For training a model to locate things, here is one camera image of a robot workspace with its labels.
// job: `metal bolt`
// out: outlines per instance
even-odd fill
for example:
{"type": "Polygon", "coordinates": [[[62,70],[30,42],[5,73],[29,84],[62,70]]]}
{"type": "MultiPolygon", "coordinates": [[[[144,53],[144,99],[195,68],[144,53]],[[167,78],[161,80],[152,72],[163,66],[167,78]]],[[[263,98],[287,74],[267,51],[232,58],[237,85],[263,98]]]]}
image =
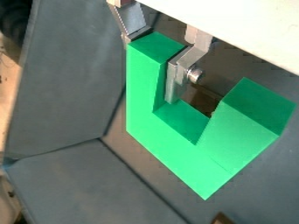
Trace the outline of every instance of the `metal bolt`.
{"type": "Polygon", "coordinates": [[[189,69],[187,70],[187,79],[193,83],[199,84],[201,77],[203,77],[203,71],[196,67],[196,65],[192,65],[189,69]]]}

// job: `gray metal panel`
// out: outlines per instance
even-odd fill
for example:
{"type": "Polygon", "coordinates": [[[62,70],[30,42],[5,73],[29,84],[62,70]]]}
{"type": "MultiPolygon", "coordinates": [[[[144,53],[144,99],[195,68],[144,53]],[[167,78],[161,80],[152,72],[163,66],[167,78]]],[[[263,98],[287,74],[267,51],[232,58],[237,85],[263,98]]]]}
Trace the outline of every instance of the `gray metal panel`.
{"type": "Polygon", "coordinates": [[[34,1],[6,156],[102,135],[123,87],[121,54],[105,0],[34,1]]]}
{"type": "Polygon", "coordinates": [[[18,160],[6,170],[32,224],[183,224],[98,140],[18,160]]]}
{"type": "MultiPolygon", "coordinates": [[[[215,47],[200,62],[204,85],[224,95],[245,76],[299,105],[299,77],[231,46],[215,47]]],[[[127,134],[125,105],[104,141],[189,223],[211,223],[221,211],[237,224],[281,224],[297,223],[297,133],[299,108],[281,137],[205,201],[127,134]]]]}

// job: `metal bracket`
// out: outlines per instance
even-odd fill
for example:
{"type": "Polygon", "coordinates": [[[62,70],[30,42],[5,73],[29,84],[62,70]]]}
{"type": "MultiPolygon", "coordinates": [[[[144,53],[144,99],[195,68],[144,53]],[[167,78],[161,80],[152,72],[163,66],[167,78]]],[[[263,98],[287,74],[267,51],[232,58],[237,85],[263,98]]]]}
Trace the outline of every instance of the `metal bracket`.
{"type": "Polygon", "coordinates": [[[203,71],[195,63],[209,50],[212,36],[187,25],[184,39],[193,46],[187,47],[168,62],[164,94],[168,103],[175,103],[180,99],[189,81],[195,84],[200,82],[203,71]]]}
{"type": "Polygon", "coordinates": [[[139,2],[132,0],[106,0],[106,4],[121,31],[124,48],[127,48],[127,44],[148,34],[152,28],[145,25],[144,13],[139,2]]]}

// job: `u-shaped green block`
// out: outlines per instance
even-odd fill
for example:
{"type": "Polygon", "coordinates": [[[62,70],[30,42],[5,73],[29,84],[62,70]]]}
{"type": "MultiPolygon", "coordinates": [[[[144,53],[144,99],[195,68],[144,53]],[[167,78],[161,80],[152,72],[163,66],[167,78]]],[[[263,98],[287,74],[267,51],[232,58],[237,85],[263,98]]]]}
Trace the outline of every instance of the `u-shaped green block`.
{"type": "Polygon", "coordinates": [[[183,46],[152,33],[127,47],[125,129],[205,200],[277,139],[295,104],[243,79],[209,119],[164,101],[167,60],[183,46]]]}

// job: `metal plate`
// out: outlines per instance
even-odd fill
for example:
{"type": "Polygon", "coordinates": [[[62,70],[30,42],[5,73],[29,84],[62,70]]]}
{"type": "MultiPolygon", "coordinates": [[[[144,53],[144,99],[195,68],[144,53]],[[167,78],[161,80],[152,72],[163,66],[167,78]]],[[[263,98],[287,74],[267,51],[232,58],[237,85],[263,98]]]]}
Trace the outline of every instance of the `metal plate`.
{"type": "Polygon", "coordinates": [[[121,55],[120,32],[104,0],[34,1],[8,157],[102,136],[123,87],[121,55]]]}
{"type": "Polygon", "coordinates": [[[98,140],[17,161],[6,170],[32,224],[184,224],[98,140]]]}

